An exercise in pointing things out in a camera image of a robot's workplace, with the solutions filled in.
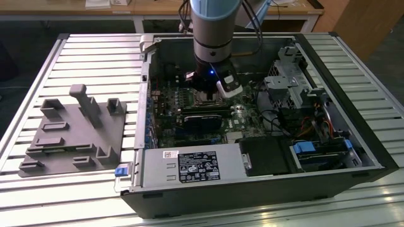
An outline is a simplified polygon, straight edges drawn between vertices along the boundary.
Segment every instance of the warning label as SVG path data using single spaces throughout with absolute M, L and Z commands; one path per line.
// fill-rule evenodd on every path
M 219 180 L 215 151 L 178 154 L 181 183 Z

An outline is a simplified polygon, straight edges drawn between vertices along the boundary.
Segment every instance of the wooden cabinet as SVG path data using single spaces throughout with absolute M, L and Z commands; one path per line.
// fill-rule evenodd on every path
M 404 14 L 404 0 L 317 0 L 325 12 L 313 32 L 334 31 L 362 61 Z

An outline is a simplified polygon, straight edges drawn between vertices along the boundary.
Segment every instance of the motherboard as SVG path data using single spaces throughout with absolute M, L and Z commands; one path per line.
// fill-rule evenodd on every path
M 166 81 L 151 91 L 158 147 L 225 144 L 263 136 L 254 91 L 251 84 L 241 95 L 222 99 L 217 93 L 207 97 L 178 81 Z

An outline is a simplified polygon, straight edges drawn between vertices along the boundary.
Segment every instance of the metal table surface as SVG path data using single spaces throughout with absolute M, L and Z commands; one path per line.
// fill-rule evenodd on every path
M 401 167 L 398 171 L 329 199 L 166 219 L 135 216 L 117 192 L 129 181 L 115 185 L 113 170 L 19 178 L 18 164 L 41 121 L 41 102 L 58 98 L 63 104 L 74 103 L 67 96 L 70 84 L 86 84 L 86 93 L 98 103 L 109 97 L 127 103 L 121 162 L 133 159 L 139 34 L 69 35 L 55 41 L 0 142 L 0 226 L 404 226 L 402 106 L 339 38 L 327 34 L 305 37 Z

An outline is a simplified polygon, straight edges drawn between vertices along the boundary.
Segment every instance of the dark floor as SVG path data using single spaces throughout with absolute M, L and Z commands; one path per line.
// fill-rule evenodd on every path
M 175 21 L 145 22 L 146 32 L 174 32 Z M 0 42 L 5 46 L 19 75 L 0 82 L 0 138 L 17 111 L 59 33 L 133 33 L 130 21 L 57 21 L 43 29 L 39 22 L 0 22 Z M 404 18 L 371 54 L 366 65 L 404 104 Z

